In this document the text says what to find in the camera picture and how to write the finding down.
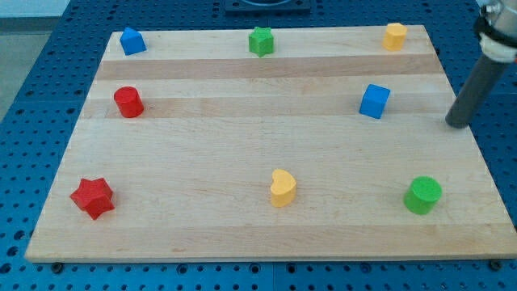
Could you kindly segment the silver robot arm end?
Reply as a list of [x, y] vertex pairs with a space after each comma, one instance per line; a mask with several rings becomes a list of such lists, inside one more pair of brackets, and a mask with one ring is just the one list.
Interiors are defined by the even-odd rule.
[[481, 51], [492, 61], [516, 62], [516, 0], [478, 0], [474, 24]]

